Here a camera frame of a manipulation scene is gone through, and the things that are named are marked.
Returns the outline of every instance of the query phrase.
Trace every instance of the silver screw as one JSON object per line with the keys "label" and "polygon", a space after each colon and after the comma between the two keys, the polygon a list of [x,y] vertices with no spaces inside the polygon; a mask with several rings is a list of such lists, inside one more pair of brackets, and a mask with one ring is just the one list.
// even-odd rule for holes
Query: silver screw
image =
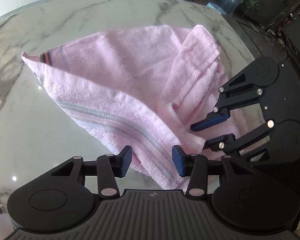
{"label": "silver screw", "polygon": [[261,88],[259,88],[259,89],[257,90],[257,94],[258,94],[258,96],[261,96],[261,95],[262,95],[262,93],[263,93],[262,89],[261,89]]}
{"label": "silver screw", "polygon": [[272,120],[268,121],[268,127],[272,128],[274,126],[274,122]]}
{"label": "silver screw", "polygon": [[220,143],[219,143],[219,149],[221,149],[221,150],[222,150],[224,147],[225,147],[225,144],[224,144],[224,142],[220,142]]}
{"label": "silver screw", "polygon": [[107,188],[104,188],[103,190],[101,190],[101,194],[103,196],[113,196],[113,195],[117,194],[117,190],[115,190],[114,188],[111,188],[111,187],[107,187]]}
{"label": "silver screw", "polygon": [[200,188],[192,188],[191,190],[189,190],[189,194],[194,197],[199,197],[204,195],[204,190]]}

